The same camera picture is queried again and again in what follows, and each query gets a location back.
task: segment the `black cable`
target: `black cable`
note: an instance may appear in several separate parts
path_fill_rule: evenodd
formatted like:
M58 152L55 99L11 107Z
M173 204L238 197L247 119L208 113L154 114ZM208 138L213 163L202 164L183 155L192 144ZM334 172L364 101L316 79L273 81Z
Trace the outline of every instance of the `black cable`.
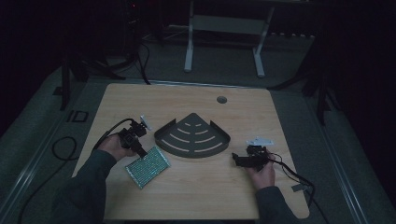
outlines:
M67 158L62 158L62 157L60 157L57 153L56 153L56 150L55 150L55 147L56 147L56 145L60 142L60 141L63 141L64 139L70 139L70 140L72 140L73 141L73 144L74 144L74 146L73 146L73 149L72 149L72 152L69 154L69 156L67 157ZM77 150L77 141L76 141L76 139L74 139L73 137L70 137L70 136L66 136L66 137L63 137L63 138L60 138L60 139L58 139L58 140L56 140L53 144L52 144L52 154L58 159L58 160L61 160L61 161L64 161L64 163L60 166L60 167L58 167L58 169L56 169L56 171L54 172L54 173L52 173L30 196L29 196L29 198L26 200L26 202L24 203L24 205L22 206L22 209L21 209L21 211L20 211L20 214L19 214L19 217L18 217L18 224L22 224L22 218L23 218L23 213L24 213L24 211L25 211L25 209L26 209L26 207L27 207L27 205L29 204L29 202L33 199L33 197L35 197L35 195L60 171L60 170L62 170L62 168L64 168L64 166L69 162L69 161L75 161L75 160L77 160L78 159L78 157L75 157L75 158L72 158L73 157L73 155L74 155L74 153L76 152L76 150Z
M118 69L121 69L121 68L126 67L127 65L129 65L129 64L131 64L131 63L133 63L133 62L134 62L134 58L132 58L131 56L126 56L124 62L109 65L108 68L109 68L111 71L114 72L114 71L116 71L116 70L118 70Z
M135 66L135 64L136 64L136 62L134 62L134 64L131 64L131 65L129 65L128 67L126 67L126 68L124 68L124 69L122 69L122 70L120 70L120 71L115 71L115 73L116 73L117 75L119 75L119 74L121 74L121 73L123 73L123 72L125 72L125 71L128 71L128 70L131 69L133 66Z
M95 150L99 147L100 144L102 144L103 140L105 140L117 127L119 127L123 122L126 121L134 121L133 119L123 119L122 121L118 122L116 125L114 125L110 130L105 132L102 137L99 138L99 140L96 142L95 146L93 147L92 150Z
M294 171L292 171L292 170L289 168L289 166L286 165L283 161L275 161L275 160L272 160L272 159L269 159L269 158L268 158L268 160L269 160L269 161L272 161L272 162L274 162L274 163L277 163L277 164L281 165L282 167L285 167L286 170L288 170L292 175L298 177L299 179L303 180L307 185L311 186L312 192L311 192L311 195L310 195L309 201L308 201L308 207L310 207L310 206L311 206L311 203L312 203L312 200L314 199L314 195L315 195L315 185L312 184L309 180L307 180L307 179L305 179L304 177L302 177L301 175L297 175L297 173L295 173Z
M147 75L146 75L146 66L148 65L149 62L149 47L147 47L145 44L141 44L143 47L145 47L148 51L148 57L145 60L145 63L142 63L142 60L140 58L139 53L137 53L137 60L139 61L139 65L140 65L140 70L137 68L137 70L140 72L140 74L142 75L143 80L146 82L146 84L151 85L151 83L149 82Z
M279 156L278 154L275 154L275 153L270 153L270 154L272 154L272 155L274 155L274 156L278 156L278 157L280 158L280 161L283 162L282 157ZM289 179L292 179L292 180L294 180L295 182L300 183L300 184L302 184L302 185L304 185L304 186L310 187L308 184L303 183L303 182L301 182L300 180L297 180L297 179L293 178L292 176L290 176L290 175L285 171L285 167L284 167L284 166L282 166L282 170L283 170L283 173L285 173L285 175L286 175Z
M315 201L315 199L313 199L313 202L314 202L315 206L317 207L317 209L319 210L319 212L321 213L321 215L322 215L324 221L325 221L327 224L330 224L329 220L328 220L327 217L324 215L324 212L323 212L323 210L321 210L321 208L320 208L319 204L317 203L317 201Z

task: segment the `person's right hand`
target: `person's right hand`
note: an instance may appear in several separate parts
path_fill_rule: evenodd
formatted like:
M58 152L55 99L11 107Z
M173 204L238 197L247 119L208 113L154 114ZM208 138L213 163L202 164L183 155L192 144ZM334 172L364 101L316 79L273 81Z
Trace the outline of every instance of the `person's right hand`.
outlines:
M267 152L270 155L270 159L274 160L275 156L270 154L270 151L268 151L268 149ZM247 174L250 176L256 190L275 185L275 170L274 163L272 161L268 161L268 163L265 164L265 166L259 172L257 172L256 168L245 169L247 171Z
M118 134L111 134L107 137L98 147L99 150L108 152L110 155L116 159L116 161L121 160L124 157L132 157L136 155L134 151L130 148L123 148L121 146L120 137Z

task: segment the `white metal frame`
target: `white metal frame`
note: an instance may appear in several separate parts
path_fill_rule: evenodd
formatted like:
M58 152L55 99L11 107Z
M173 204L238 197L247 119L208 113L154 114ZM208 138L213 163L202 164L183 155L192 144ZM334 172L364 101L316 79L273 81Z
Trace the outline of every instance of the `white metal frame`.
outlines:
M268 11L265 21L214 17L204 15L194 15L194 1L190 0L190 19L189 19L189 43L187 46L186 62L184 64L184 71L190 72L192 68L192 54L194 45L192 42L192 35L194 30L206 30L216 32L260 35L260 42L258 46L253 48L253 58L256 64L257 76L264 77L264 69L262 67L262 45L264 44L267 31L274 14L274 7Z

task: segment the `tabletop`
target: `tabletop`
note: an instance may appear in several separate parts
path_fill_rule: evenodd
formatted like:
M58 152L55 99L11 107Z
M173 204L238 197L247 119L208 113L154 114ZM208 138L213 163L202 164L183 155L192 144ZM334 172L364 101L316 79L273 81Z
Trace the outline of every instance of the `tabletop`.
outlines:
M227 99L225 104L218 97ZM257 136L271 139L267 147L280 155L292 170L294 164L276 109L267 90L205 86L110 84L106 88L75 172L84 164L102 134L123 119L139 121L145 115L153 131L139 138L143 148L155 146L154 133L169 121L196 113L211 120L231 137L228 147L217 155L189 159L162 150L171 167L140 189L125 170L138 157L124 158L107 180L105 219L257 219L253 188L245 170L236 167L232 153L246 156L247 140ZM305 218L309 210L297 183L277 164L276 185L291 211Z

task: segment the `black curved object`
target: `black curved object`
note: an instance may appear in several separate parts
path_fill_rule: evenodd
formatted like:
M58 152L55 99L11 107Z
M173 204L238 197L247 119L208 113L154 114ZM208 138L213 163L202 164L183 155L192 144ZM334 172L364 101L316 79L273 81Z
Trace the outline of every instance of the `black curved object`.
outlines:
M155 142L163 150L184 158L205 158L225 150L231 140L217 124L210 125L191 113L180 122L175 119L155 134Z

